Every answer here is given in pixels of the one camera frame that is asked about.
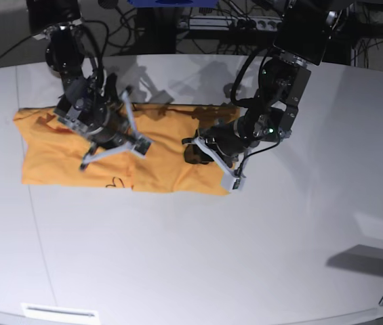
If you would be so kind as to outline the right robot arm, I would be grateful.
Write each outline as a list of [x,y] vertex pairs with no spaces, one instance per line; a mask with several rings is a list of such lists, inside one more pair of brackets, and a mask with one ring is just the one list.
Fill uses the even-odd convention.
[[119,112],[117,75],[105,74],[102,51],[81,20],[78,1],[27,1],[31,34],[47,39],[45,61],[58,74],[64,93],[58,121],[93,144],[113,149],[135,143],[130,122]]

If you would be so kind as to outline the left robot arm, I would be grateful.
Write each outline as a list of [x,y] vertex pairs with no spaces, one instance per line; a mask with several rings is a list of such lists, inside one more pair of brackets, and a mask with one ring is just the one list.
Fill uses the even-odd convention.
[[[231,102],[245,114],[224,125],[198,129],[183,139],[184,160],[206,165],[216,157],[231,167],[239,155],[262,142],[276,148],[291,135],[298,105],[310,78],[309,64],[318,66],[344,6],[339,1],[269,1],[268,6],[281,17],[272,45],[258,47],[242,65],[230,91]],[[258,69],[258,88],[254,97],[237,98],[246,70],[263,51]],[[205,153],[203,145],[215,154]]]

